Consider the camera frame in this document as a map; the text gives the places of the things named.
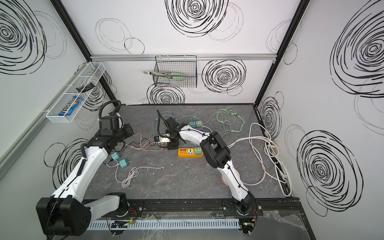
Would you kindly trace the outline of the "orange power strip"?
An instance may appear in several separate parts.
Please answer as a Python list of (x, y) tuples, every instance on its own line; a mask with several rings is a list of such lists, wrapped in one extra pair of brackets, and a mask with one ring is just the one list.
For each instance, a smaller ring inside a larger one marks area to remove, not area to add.
[(195, 148), (180, 148), (178, 150), (179, 158), (202, 158), (203, 156), (204, 154), (200, 156), (195, 155)]

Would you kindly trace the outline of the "purple power strip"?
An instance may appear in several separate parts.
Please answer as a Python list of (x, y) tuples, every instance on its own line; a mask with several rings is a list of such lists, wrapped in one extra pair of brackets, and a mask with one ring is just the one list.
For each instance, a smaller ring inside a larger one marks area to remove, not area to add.
[(204, 126), (196, 127), (196, 129), (203, 132), (204, 131)]

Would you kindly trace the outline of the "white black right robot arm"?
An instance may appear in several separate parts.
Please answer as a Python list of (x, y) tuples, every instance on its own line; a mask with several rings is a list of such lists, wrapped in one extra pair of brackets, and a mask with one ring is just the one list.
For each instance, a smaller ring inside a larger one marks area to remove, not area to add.
[(188, 124), (179, 124), (173, 118), (164, 119), (159, 116), (159, 121), (164, 122), (171, 140), (189, 141), (199, 145), (208, 164), (218, 170), (228, 187), (230, 188), (233, 199), (236, 201), (237, 211), (241, 215), (246, 215), (252, 211), (255, 197), (241, 181), (236, 173), (231, 158), (231, 151), (222, 137), (217, 132), (206, 133), (192, 128)]

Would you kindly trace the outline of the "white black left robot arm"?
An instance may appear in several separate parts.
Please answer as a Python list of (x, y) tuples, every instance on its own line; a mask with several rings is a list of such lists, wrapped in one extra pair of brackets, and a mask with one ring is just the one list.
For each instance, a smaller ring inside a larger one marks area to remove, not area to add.
[(50, 197), (41, 198), (36, 205), (47, 237), (80, 236), (100, 217), (128, 211), (124, 193), (110, 193), (88, 204), (83, 200), (91, 180), (111, 151), (133, 134), (130, 124), (124, 124), (119, 114), (100, 117), (100, 129), (88, 143), (81, 145), (82, 157), (75, 168)]

